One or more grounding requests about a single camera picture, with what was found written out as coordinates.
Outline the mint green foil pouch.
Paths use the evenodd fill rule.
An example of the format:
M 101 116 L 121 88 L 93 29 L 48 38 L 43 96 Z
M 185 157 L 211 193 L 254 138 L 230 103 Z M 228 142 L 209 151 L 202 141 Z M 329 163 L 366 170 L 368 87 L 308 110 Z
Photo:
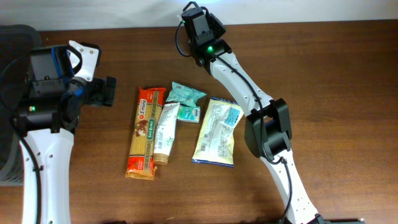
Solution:
M 185 106 L 196 107 L 197 101 L 205 96 L 206 93 L 202 91 L 172 82 L 172 90 L 170 91 L 166 102 L 176 102 Z

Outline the white shampoo tube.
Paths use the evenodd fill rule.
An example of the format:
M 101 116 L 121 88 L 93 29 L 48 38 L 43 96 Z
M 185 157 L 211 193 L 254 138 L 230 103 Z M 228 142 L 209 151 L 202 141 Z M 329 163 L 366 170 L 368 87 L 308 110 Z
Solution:
M 154 164 L 166 165 L 175 140 L 180 103 L 168 103 L 161 112 L 155 135 Z

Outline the orange spaghetti packet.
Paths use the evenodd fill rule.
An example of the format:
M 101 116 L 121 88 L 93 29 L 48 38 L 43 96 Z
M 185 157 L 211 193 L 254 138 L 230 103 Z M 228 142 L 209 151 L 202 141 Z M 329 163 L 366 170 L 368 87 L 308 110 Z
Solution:
M 164 105 L 165 88 L 139 89 L 126 177 L 153 180 L 155 132 Z

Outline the teal tissue pack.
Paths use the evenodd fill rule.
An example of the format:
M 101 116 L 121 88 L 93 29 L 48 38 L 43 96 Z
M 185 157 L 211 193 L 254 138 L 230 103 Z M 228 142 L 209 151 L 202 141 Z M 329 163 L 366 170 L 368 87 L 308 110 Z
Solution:
M 179 121 L 188 123 L 199 123 L 200 121 L 200 107 L 180 105 L 178 109 L 177 119 Z

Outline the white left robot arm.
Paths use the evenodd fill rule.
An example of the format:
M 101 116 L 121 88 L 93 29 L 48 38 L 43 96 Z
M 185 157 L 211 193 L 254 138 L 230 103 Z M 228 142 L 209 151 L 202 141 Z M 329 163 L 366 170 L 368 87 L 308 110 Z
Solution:
M 101 49 L 95 44 L 30 51 L 27 92 L 11 126 L 24 166 L 23 223 L 70 223 L 69 167 L 82 106 L 111 107 L 117 81 L 96 78 Z

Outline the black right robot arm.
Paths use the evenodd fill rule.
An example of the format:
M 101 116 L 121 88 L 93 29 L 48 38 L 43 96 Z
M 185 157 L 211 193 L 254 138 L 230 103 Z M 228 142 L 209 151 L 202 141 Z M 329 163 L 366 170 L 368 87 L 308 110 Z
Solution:
M 280 223 L 324 223 L 295 166 L 287 103 L 273 99 L 254 83 L 221 38 L 225 26 L 206 7 L 190 1 L 181 18 L 197 65 L 218 80 L 243 110 L 246 145 L 268 168 L 285 206 Z

